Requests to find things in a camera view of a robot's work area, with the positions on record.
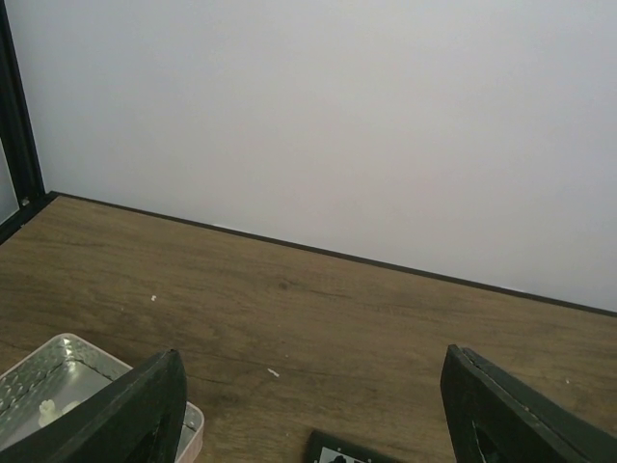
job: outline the black baseboard trim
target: black baseboard trim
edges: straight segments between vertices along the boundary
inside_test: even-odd
[[[39,212],[47,207],[57,195],[44,195],[28,203],[6,221],[0,224],[0,244],[13,236],[24,225],[32,220]]]
[[[232,230],[232,229],[226,229],[226,228],[217,227],[217,226],[214,226],[214,225],[208,225],[208,224],[203,224],[203,223],[200,223],[200,222],[194,222],[192,220],[178,219],[177,217],[171,217],[169,215],[158,214],[158,213],[155,213],[155,212],[148,212],[146,210],[136,209],[134,207],[127,207],[127,206],[124,206],[124,205],[110,204],[110,203],[105,203],[103,201],[90,200],[88,198],[82,198],[82,197],[79,197],[79,196],[74,196],[74,195],[69,195],[69,194],[66,194],[66,193],[59,193],[59,192],[51,192],[49,195],[51,195],[53,197],[63,196],[63,197],[66,197],[66,198],[73,198],[75,200],[86,201],[86,202],[89,202],[89,203],[107,205],[107,206],[114,207],[114,208],[117,208],[117,209],[127,210],[127,211],[135,212],[135,213],[138,213],[138,214],[144,214],[144,215],[147,215],[147,216],[150,216],[150,217],[156,217],[156,218],[159,218],[159,219],[171,220],[173,222],[178,222],[180,224],[192,225],[194,227],[200,227],[200,228],[203,228],[203,229],[213,230],[213,231],[216,231],[216,232],[223,232],[223,233],[228,233],[228,234],[234,234],[236,236],[242,236],[242,237],[245,237],[245,238],[256,239],[258,241],[264,241],[266,243],[278,244],[280,246],[285,246],[285,247],[294,248],[294,249],[300,249],[302,251],[307,251],[307,252],[310,252],[310,253],[317,253],[317,254],[321,254],[321,255],[324,255],[324,256],[329,256],[331,258],[351,260],[353,262],[363,263],[363,264],[366,264],[366,265],[374,265],[374,266],[377,266],[377,267],[386,268],[388,270],[394,270],[394,271],[403,272],[403,273],[410,273],[412,275],[417,275],[419,277],[431,278],[431,279],[434,279],[434,280],[440,280],[440,281],[443,281],[443,282],[453,283],[455,285],[463,285],[463,286],[475,287],[477,289],[484,289],[486,291],[498,292],[500,294],[507,294],[509,296],[521,297],[522,299],[529,299],[529,300],[532,300],[532,301],[542,302],[542,303],[545,303],[545,304],[551,304],[551,305],[554,305],[554,306],[567,307],[567,308],[575,309],[575,310],[578,310],[578,311],[584,311],[584,312],[589,312],[589,313],[597,313],[597,314],[605,315],[605,316],[617,316],[617,312],[608,311],[606,309],[599,309],[599,308],[596,308],[596,307],[584,306],[582,304],[576,304],[574,302],[561,301],[559,299],[553,299],[553,298],[545,297],[545,296],[538,296],[536,294],[529,294],[527,292],[516,291],[514,289],[506,289],[504,287],[499,287],[499,286],[485,285],[483,283],[472,282],[472,281],[469,281],[469,280],[464,280],[462,278],[448,277],[446,275],[440,275],[438,273],[427,272],[427,271],[424,271],[424,270],[418,270],[418,269],[415,269],[415,268],[409,268],[409,267],[405,267],[403,265],[396,265],[396,264],[393,264],[393,263],[381,262],[379,260],[360,258],[360,257],[357,257],[357,256],[351,256],[349,254],[343,254],[343,253],[338,253],[338,252],[335,252],[335,251],[328,251],[328,250],[321,249],[321,248],[315,248],[315,247],[312,247],[312,246],[306,246],[304,244],[297,244],[297,243],[292,243],[292,242],[289,242],[289,241],[283,241],[281,239],[269,238],[269,237],[266,237],[266,236],[260,236],[258,234],[247,233],[245,231],[237,231],[237,230]]]

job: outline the tray rim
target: tray rim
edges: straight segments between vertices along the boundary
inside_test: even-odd
[[[60,340],[62,338],[74,338],[77,339],[83,343],[85,343],[88,347],[97,350],[98,352],[105,354],[107,357],[110,357],[112,360],[114,360],[115,362],[118,362],[120,365],[122,365],[123,367],[126,367],[128,369],[133,369],[133,367],[129,364],[127,364],[126,362],[123,362],[122,360],[120,360],[118,357],[115,357],[114,355],[110,354],[109,352],[101,349],[100,347],[92,344],[91,342],[88,342],[87,340],[84,340],[82,337],[75,335],[74,333],[61,333],[59,335],[56,335],[54,337],[52,337],[51,339],[47,340],[46,342],[44,342],[43,344],[41,344],[39,347],[37,347],[35,350],[33,350],[32,352],[30,352],[30,354],[28,354],[26,357],[24,357],[23,359],[21,359],[19,362],[17,362],[16,364],[14,364],[12,367],[10,367],[9,369],[7,369],[6,371],[4,371],[2,374],[0,374],[0,379],[4,378],[5,376],[9,375],[9,373],[11,373],[12,371],[14,371],[15,369],[17,369],[18,367],[20,367],[23,363],[25,363],[27,360],[29,360],[30,358],[34,357],[35,355],[37,355],[39,353],[39,351],[43,350],[49,343],[53,342],[54,340]],[[202,446],[202,439],[203,439],[203,425],[205,422],[205,417],[203,415],[203,412],[200,410],[199,407],[197,407],[196,405],[194,405],[193,403],[189,402],[187,400],[186,402],[187,406],[190,406],[193,408],[194,411],[196,411],[198,413],[198,415],[201,418],[201,424],[197,427],[197,429],[195,430],[195,435],[193,436],[193,439],[191,440],[191,442],[189,442],[189,445],[186,446],[186,448],[182,451],[182,453],[177,457],[176,462],[182,462],[184,461],[184,458],[189,456],[188,452],[189,450],[191,451],[191,453],[194,453],[195,456],[197,456],[197,454],[201,451],[201,446]]]

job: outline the wooden floor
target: wooden floor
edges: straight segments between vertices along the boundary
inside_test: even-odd
[[[199,461],[300,461],[319,428],[451,462],[450,343],[617,433],[615,317],[68,198],[0,246],[0,370],[63,332],[132,365],[179,349]]]

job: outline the black device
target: black device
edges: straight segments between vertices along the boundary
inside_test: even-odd
[[[448,346],[441,388],[452,447],[460,463],[617,463],[617,439],[471,349]],[[397,460],[314,431],[304,461]]]

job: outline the black metal frame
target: black metal frame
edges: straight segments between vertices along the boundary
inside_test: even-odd
[[[2,243],[49,202],[45,197],[4,0],[0,0],[0,108],[0,140],[19,205],[18,212],[0,223]]]

